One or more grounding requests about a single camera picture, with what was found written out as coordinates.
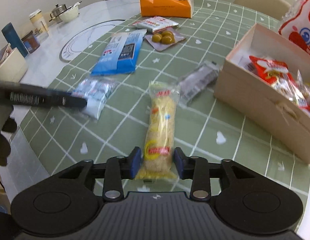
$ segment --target hand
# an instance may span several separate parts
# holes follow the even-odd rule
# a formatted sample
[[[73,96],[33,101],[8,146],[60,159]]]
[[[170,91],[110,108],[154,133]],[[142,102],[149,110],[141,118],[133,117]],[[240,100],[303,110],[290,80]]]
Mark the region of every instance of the hand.
[[[9,115],[13,111],[13,106],[0,106],[0,131],[14,133],[17,124]],[[0,166],[7,165],[7,157],[11,153],[11,147],[7,139],[0,133]]]

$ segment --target green checkered tablecloth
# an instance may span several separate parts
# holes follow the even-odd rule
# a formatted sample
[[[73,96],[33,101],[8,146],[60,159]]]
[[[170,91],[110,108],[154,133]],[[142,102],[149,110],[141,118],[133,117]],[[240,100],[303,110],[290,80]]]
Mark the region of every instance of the green checkered tablecloth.
[[[130,25],[136,15],[92,43],[63,68],[49,86],[70,91],[89,75],[115,32],[135,30]],[[21,129],[49,174],[61,171],[83,159],[103,163],[112,156],[128,155],[144,147],[151,101],[151,80],[172,82],[196,68],[203,60],[223,64],[225,56],[256,22],[273,29],[277,21],[251,9],[216,0],[194,0],[192,19],[171,18],[180,23],[177,31],[187,39],[156,52],[146,42],[138,57],[135,73],[116,75],[121,82],[97,121],[78,117],[66,109],[31,108]],[[248,168],[294,190],[306,205],[310,167],[252,120],[216,100],[214,86],[208,87],[191,105],[177,108],[175,147],[186,155],[197,155],[210,162],[233,159]],[[81,148],[87,153],[81,154]],[[123,181],[124,191],[190,191],[190,180]],[[211,180],[212,194],[220,191]],[[101,194],[103,181],[96,183]]]

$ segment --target green olive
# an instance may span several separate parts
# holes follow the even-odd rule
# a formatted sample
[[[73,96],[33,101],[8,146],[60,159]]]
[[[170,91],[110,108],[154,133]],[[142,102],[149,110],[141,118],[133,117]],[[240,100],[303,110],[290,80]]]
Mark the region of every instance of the green olive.
[[[162,33],[162,36],[173,36],[174,34],[171,32],[171,31],[163,31]]]
[[[172,36],[169,36],[169,35],[164,36],[164,37],[162,38],[162,41],[161,41],[162,44],[172,44],[172,43],[174,43],[174,42],[175,42],[175,37],[174,37],[174,35],[172,35]]]
[[[152,37],[152,42],[160,42],[162,40],[162,35],[160,33],[154,34]]]

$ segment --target candy wrapper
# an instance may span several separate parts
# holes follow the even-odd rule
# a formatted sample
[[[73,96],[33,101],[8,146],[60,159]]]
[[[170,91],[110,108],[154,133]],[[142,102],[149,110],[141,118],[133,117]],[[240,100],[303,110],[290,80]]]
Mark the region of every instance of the candy wrapper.
[[[303,83],[303,79],[301,77],[299,70],[297,71],[296,84],[297,84],[300,92],[303,94],[304,98],[306,99],[306,102],[308,104],[308,110],[310,111],[310,85],[305,85]]]
[[[175,31],[173,28],[168,28],[162,32],[156,34],[148,34],[145,39],[153,46],[157,51],[163,51],[168,47],[180,42],[186,37]]]
[[[176,83],[180,86],[179,104],[187,106],[208,84],[217,79],[219,70],[220,67],[215,62],[204,61],[199,67],[180,77]]]
[[[249,56],[260,78],[300,108],[307,108],[305,97],[288,72],[285,62]]]
[[[142,20],[132,24],[132,26],[134,26],[135,28],[146,29],[150,33],[158,33],[167,28],[175,27],[178,25],[179,23],[160,16],[151,17],[146,20]]]
[[[137,179],[172,178],[170,171],[174,146],[175,112],[180,87],[161,82],[150,82],[150,125],[148,127],[143,165]]]
[[[310,0],[296,0],[278,23],[278,33],[310,55]]]
[[[115,75],[135,71],[146,30],[114,33],[95,64],[92,75]]]
[[[106,78],[86,78],[72,95],[87,99],[87,106],[81,112],[98,120],[107,99],[118,84],[117,81]]]

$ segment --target cardboard box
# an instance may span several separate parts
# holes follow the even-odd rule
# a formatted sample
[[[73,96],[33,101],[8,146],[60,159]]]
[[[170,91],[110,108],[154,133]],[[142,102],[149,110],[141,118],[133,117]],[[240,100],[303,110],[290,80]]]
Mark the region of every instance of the cardboard box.
[[[142,16],[191,18],[194,0],[140,0]]]
[[[299,69],[310,83],[310,55],[277,33],[255,24],[227,55],[214,95],[281,140],[310,163],[310,114],[278,93],[264,80],[242,68],[248,55],[286,62],[296,77]]]

